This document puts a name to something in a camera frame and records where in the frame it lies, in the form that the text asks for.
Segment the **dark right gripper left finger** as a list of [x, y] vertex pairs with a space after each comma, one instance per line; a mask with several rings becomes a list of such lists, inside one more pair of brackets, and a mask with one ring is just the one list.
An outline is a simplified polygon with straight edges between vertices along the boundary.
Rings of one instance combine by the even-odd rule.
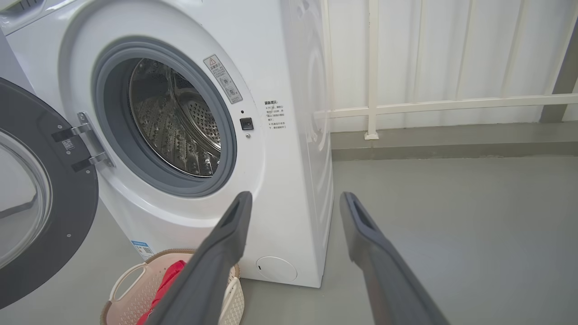
[[147, 325], [216, 325], [230, 269], [247, 241], [252, 194], [239, 193], [159, 301]]

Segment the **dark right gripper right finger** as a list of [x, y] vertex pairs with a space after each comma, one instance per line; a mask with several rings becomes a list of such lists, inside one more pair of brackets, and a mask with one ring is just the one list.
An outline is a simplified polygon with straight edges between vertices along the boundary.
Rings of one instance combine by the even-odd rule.
[[339, 208], [349, 257], [364, 274], [374, 323], [448, 324], [434, 299], [357, 196], [342, 193]]

